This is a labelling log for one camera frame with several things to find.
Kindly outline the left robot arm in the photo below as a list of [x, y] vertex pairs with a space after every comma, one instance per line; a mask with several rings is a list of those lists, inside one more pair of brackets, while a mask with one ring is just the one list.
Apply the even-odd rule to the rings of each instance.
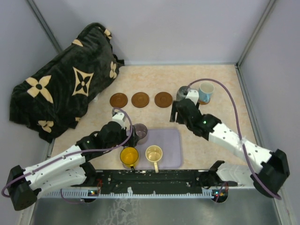
[[87, 187], [95, 183], [97, 172], [90, 163], [118, 147], [135, 147], [140, 140], [134, 126], [127, 131], [110, 121], [100, 131], [83, 137], [61, 154], [42, 163], [10, 170], [6, 187], [14, 210], [21, 211], [57, 189]]

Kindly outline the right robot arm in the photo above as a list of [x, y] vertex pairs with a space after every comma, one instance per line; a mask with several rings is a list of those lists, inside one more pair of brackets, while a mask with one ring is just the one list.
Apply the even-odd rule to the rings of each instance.
[[202, 114], [198, 106], [188, 98], [173, 101], [170, 121], [184, 124], [194, 135], [245, 160], [254, 187], [266, 197], [281, 200], [278, 192], [290, 175], [287, 155], [280, 149], [271, 151], [242, 138], [217, 117]]

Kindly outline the lavender plastic tray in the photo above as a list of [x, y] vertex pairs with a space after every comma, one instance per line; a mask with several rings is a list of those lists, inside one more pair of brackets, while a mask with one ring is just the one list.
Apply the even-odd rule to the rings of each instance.
[[158, 162], [159, 169], [177, 169], [183, 163], [183, 153], [180, 132], [176, 128], [149, 129], [145, 141], [136, 145], [139, 153], [137, 170], [153, 170], [154, 165], [145, 156], [149, 146], [156, 145], [163, 151]]

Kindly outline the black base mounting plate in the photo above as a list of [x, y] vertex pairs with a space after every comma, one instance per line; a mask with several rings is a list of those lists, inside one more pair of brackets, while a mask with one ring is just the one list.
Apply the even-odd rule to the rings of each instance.
[[221, 186], [224, 182], [211, 170], [97, 170], [87, 184], [77, 187], [100, 188], [102, 194], [201, 194], [202, 189]]

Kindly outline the black floral plush blanket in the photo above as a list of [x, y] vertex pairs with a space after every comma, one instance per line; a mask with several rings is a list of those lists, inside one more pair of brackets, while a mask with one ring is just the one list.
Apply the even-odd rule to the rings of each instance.
[[86, 26], [67, 49], [14, 87], [10, 121], [37, 131], [47, 142], [76, 128], [89, 103], [113, 83], [124, 65], [111, 39], [103, 25]]

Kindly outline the grey green mug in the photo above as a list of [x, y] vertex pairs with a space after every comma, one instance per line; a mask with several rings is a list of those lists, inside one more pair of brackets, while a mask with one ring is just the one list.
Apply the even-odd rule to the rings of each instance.
[[191, 90], [188, 86], [181, 86], [176, 94], [176, 101], [181, 101], [182, 99], [185, 99], [188, 92]]

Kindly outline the dark brown grooved coaster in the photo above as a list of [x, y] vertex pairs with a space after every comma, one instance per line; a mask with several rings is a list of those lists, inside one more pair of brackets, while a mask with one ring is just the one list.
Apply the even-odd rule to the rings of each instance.
[[110, 98], [110, 105], [112, 107], [123, 108], [127, 103], [128, 98], [124, 93], [115, 93]]

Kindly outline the cream and blue mug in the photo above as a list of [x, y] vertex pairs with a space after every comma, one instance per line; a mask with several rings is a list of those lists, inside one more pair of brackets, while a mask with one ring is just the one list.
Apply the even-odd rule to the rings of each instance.
[[210, 82], [203, 82], [199, 85], [199, 100], [208, 101], [214, 92], [214, 85]]

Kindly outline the transparent purple cup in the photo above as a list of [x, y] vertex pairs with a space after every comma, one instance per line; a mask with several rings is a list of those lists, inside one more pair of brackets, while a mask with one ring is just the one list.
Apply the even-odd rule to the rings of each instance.
[[148, 129], [144, 124], [137, 123], [133, 125], [132, 138], [134, 144], [142, 145], [148, 140]]

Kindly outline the yellow transparent mug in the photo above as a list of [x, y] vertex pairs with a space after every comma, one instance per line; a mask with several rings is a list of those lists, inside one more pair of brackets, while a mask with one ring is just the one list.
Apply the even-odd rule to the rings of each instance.
[[139, 153], [136, 148], [126, 147], [120, 153], [120, 160], [125, 168], [134, 171], [139, 163]]

